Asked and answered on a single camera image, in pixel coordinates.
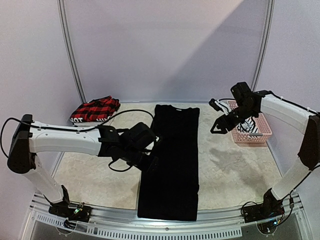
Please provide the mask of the black t-shirt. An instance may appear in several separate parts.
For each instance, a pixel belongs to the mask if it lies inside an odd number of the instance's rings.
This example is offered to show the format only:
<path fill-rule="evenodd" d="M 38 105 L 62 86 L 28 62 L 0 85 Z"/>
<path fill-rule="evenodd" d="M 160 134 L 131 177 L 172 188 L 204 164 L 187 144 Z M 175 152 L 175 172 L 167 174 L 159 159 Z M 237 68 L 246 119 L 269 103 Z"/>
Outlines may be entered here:
<path fill-rule="evenodd" d="M 196 221 L 199 202 L 198 107 L 156 105 L 151 129 L 159 138 L 151 154 L 156 169 L 142 173 L 139 218 Z"/>

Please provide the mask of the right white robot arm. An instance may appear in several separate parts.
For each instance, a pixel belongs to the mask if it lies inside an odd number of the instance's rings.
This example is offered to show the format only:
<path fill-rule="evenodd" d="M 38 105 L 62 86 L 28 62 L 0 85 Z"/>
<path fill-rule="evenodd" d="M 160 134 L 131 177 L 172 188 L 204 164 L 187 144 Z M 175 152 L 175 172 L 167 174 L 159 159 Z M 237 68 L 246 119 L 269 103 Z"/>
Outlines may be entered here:
<path fill-rule="evenodd" d="M 238 82 L 230 90 L 237 106 L 218 117 L 210 131 L 224 135 L 250 117 L 269 117 L 274 130 L 269 145 L 276 159 L 295 158 L 285 160 L 288 170 L 269 192 L 272 198 L 282 200 L 320 164 L 320 114 L 271 90 L 252 91 L 246 82 Z"/>

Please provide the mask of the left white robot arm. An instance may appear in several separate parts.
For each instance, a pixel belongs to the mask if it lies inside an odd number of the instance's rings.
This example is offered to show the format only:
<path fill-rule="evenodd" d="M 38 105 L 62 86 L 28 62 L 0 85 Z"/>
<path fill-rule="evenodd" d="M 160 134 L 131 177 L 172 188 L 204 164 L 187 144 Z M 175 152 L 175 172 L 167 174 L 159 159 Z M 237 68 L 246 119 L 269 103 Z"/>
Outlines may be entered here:
<path fill-rule="evenodd" d="M 123 160 L 128 167 L 143 173 L 156 169 L 158 158 L 148 146 L 157 144 L 157 137 L 143 122 L 132 128 L 116 129 L 106 123 L 93 127 L 67 127 L 33 121 L 25 114 L 18 121 L 7 156 L 8 168 L 25 176 L 63 216 L 74 213 L 68 191 L 42 168 L 38 153 L 71 152 L 108 157 L 112 162 Z"/>

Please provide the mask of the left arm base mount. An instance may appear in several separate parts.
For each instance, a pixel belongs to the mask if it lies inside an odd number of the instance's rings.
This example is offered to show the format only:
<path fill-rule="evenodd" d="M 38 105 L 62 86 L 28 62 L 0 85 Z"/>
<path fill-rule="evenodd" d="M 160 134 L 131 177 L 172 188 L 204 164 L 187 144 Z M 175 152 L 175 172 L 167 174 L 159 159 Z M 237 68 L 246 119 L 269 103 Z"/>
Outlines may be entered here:
<path fill-rule="evenodd" d="M 91 217 L 93 208 L 86 205 L 84 202 L 73 204 L 70 202 L 68 190 L 62 185 L 62 200 L 57 203 L 49 203 L 49 213 L 58 217 L 66 218 L 68 221 L 80 221 L 88 223 Z"/>

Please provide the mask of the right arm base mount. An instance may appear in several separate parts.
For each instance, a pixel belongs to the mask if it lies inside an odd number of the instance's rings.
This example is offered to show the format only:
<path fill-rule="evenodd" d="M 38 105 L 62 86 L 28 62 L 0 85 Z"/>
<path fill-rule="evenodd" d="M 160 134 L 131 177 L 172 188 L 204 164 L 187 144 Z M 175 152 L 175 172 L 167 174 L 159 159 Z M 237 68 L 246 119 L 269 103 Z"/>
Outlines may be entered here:
<path fill-rule="evenodd" d="M 281 199 L 276 199 L 276 197 L 272 193 L 272 189 L 270 188 L 263 195 L 262 203 L 248 201 L 244 203 L 240 208 L 240 214 L 244 218 L 245 223 L 275 218 L 281 215 L 280 219 L 276 220 L 276 222 L 273 224 L 273 226 L 277 227 L 284 223 L 293 212 L 293 207 L 295 206 L 295 204 L 291 193 L 292 192 L 288 193 Z M 289 197 L 290 212 L 288 216 L 286 216 L 285 208 L 283 207 L 283 201 L 286 197 Z"/>

